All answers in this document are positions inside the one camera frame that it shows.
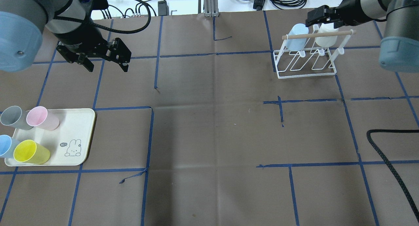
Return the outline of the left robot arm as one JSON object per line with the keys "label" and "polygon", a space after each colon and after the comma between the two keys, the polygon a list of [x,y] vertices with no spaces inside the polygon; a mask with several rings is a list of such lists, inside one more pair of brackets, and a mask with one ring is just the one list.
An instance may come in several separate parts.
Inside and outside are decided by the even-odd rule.
{"label": "left robot arm", "polygon": [[58,38],[57,52],[68,63],[93,71],[91,58],[117,63],[128,71],[131,52],[120,38],[106,41],[90,17],[107,0],[0,0],[1,70],[29,68],[42,45],[43,31]]}

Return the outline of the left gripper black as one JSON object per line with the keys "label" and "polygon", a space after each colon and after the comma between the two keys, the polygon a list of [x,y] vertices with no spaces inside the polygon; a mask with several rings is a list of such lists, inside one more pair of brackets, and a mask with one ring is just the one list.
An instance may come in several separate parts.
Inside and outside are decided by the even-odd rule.
{"label": "left gripper black", "polygon": [[121,38],[106,41],[90,17],[91,5],[80,0],[51,0],[54,18],[49,30],[59,40],[57,52],[68,63],[82,65],[93,72],[89,58],[101,58],[114,62],[128,72],[132,52]]}

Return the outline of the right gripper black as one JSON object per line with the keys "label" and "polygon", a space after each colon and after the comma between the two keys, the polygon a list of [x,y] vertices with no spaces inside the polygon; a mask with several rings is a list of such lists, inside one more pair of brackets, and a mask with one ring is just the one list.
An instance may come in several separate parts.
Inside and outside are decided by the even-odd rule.
{"label": "right gripper black", "polygon": [[338,29],[342,26],[358,26],[368,21],[369,17],[362,10],[361,0],[343,0],[337,8],[322,5],[310,10],[305,26],[333,22],[334,29]]}

